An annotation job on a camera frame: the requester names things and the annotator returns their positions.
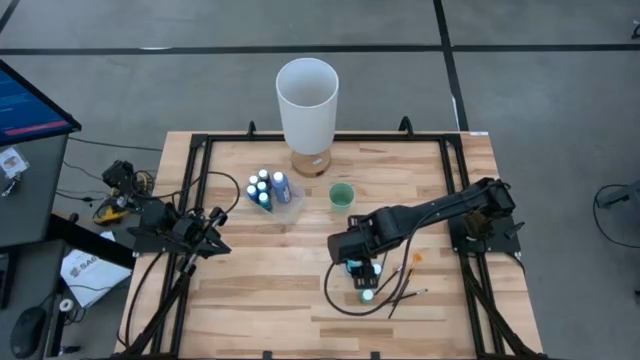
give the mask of table leg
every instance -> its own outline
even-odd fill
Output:
[[[95,255],[102,260],[127,269],[133,269],[135,264],[133,252],[128,247],[105,239],[55,214],[51,214],[47,238],[62,239],[75,249]]]

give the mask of butcher block tabletop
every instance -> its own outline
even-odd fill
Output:
[[[191,135],[167,134],[156,195],[180,189]],[[461,137],[471,182],[498,177],[489,136],[461,133]],[[196,159],[194,179],[199,176],[202,152]],[[460,190],[453,149],[450,153]],[[261,358],[263,351],[272,351],[274,358],[364,359],[373,351],[382,358],[475,358],[460,263],[451,250],[446,222],[423,228],[414,237],[410,254],[421,255],[423,261],[416,266],[407,293],[425,288],[428,292],[402,301],[391,320],[387,320],[390,305],[370,316],[350,317],[334,310],[323,294],[331,263],[327,236],[345,231],[348,215],[396,204],[418,205],[447,194],[437,142],[340,141],[333,143],[331,154],[332,163],[324,175],[305,178],[291,168],[291,149],[284,141],[214,143],[210,170],[232,175],[241,187],[263,167],[283,171],[291,184],[304,189],[306,206],[295,224],[282,225],[244,196],[240,198],[219,228],[231,254],[197,261],[181,358]],[[355,204],[345,214],[332,212],[328,198],[329,188],[338,182],[355,188]],[[188,207],[195,192],[194,187]],[[229,179],[208,175],[205,211],[228,208],[235,194]],[[404,245],[389,253],[381,281],[400,265],[403,249]],[[154,257],[137,259],[121,334],[126,309]],[[157,309],[166,260],[163,255],[142,286],[133,311],[131,340]],[[487,261],[498,309],[525,344],[542,351],[522,269],[504,254],[488,254]],[[377,300],[392,291],[396,279]],[[333,301],[346,310],[372,307],[360,303],[343,266],[334,268],[328,286]],[[491,352],[488,320],[479,308],[485,346]],[[165,324],[164,351],[169,349],[173,318],[174,312]]]

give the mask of small green bowl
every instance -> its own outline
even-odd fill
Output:
[[[331,186],[329,190],[329,200],[333,211],[342,213],[347,211],[356,200],[356,192],[353,186],[347,183],[338,183]]]

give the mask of small bottle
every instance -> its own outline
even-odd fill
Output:
[[[373,264],[373,272],[377,277],[380,277],[380,275],[382,275],[382,265]]]
[[[256,186],[256,188],[258,188],[258,192],[259,193],[269,193],[269,188],[267,187],[267,183],[265,183],[264,181],[260,181],[258,183],[258,186]]]
[[[249,195],[249,199],[253,200],[256,203],[258,202],[258,189],[256,189],[255,186],[247,186],[247,195]]]
[[[260,178],[260,181],[264,181],[267,184],[267,188],[271,190],[271,179],[269,178],[269,172],[267,169],[258,171],[258,177]]]
[[[280,171],[273,174],[273,189],[276,192],[276,199],[281,204],[288,204],[291,201],[291,192],[289,191],[289,180],[287,176]]]
[[[358,294],[360,297],[360,302],[363,304],[369,304],[370,302],[373,301],[373,290],[362,290],[360,291],[360,293]]]
[[[260,206],[262,206],[263,209],[267,211],[271,211],[271,209],[273,209],[273,207],[271,206],[271,200],[269,200],[269,195],[267,193],[260,193],[260,195],[258,195],[258,199],[258,203],[260,204]]]

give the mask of computer monitor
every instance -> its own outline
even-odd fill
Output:
[[[70,114],[0,60],[0,146],[81,128]]]

